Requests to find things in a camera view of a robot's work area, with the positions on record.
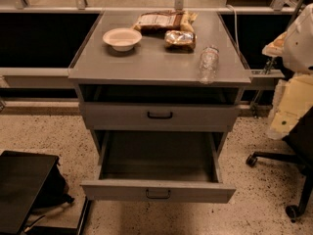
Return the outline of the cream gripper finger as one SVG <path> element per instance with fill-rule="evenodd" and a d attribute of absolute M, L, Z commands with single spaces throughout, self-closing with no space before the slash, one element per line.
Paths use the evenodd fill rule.
<path fill-rule="evenodd" d="M 313 76 L 297 74 L 276 85 L 267 135 L 274 140 L 287 136 L 313 107 Z"/>
<path fill-rule="evenodd" d="M 285 54 L 286 36 L 286 32 L 280 34 L 262 49 L 262 54 L 268 57 L 282 57 Z"/>

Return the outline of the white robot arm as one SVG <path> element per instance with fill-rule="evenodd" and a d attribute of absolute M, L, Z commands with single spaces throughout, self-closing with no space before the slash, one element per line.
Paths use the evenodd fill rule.
<path fill-rule="evenodd" d="M 281 57 L 283 65 L 294 72 L 288 81 L 276 85 L 267 135 L 282 139 L 313 107 L 313 4 L 309 4 L 262 53 Z"/>

